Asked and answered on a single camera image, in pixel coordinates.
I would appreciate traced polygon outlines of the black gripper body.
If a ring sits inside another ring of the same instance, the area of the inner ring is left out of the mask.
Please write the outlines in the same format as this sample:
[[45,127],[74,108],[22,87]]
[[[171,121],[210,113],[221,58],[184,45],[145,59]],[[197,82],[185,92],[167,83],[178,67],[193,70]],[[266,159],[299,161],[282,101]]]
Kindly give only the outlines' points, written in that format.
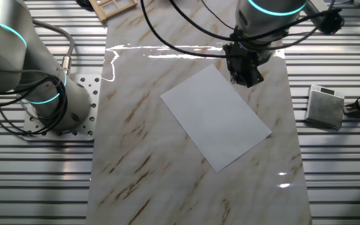
[[227,68],[232,77],[261,77],[256,62],[256,52],[247,50],[240,42],[227,43],[222,49],[227,56]]

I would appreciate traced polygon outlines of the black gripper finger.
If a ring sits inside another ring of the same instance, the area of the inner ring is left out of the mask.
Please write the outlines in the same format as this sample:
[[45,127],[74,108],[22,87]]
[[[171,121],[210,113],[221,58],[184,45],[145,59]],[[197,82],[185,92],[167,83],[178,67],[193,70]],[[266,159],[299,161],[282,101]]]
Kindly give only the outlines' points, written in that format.
[[249,76],[246,80],[246,86],[248,88],[251,88],[261,82],[264,81],[264,78],[261,75],[258,76]]
[[244,79],[243,75],[238,75],[236,73],[231,74],[231,82],[233,84],[238,84],[238,85],[241,85],[241,86],[247,86],[248,85],[248,83]]

